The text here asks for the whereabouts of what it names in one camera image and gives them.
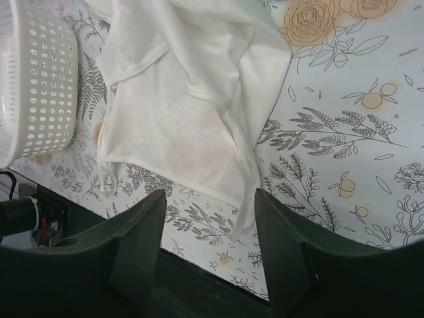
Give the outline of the white tank top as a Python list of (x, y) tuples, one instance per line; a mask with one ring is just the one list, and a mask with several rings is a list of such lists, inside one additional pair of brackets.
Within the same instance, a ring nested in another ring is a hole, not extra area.
[(97, 141), (100, 189), (117, 164), (147, 169), (238, 209), (254, 223), (254, 148), (291, 51), (259, 1), (88, 1), (110, 26), (97, 67), (108, 111)]

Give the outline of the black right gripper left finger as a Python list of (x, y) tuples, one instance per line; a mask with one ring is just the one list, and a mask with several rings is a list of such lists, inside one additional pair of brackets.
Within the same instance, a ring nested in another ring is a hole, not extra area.
[(156, 190), (51, 247), (2, 247), (1, 316), (144, 317), (165, 214)]

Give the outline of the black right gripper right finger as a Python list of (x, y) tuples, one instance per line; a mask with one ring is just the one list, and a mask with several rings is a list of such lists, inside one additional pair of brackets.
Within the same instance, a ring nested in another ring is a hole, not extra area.
[(332, 233), (263, 189), (254, 211), (273, 317), (422, 317), (423, 243), (395, 250)]

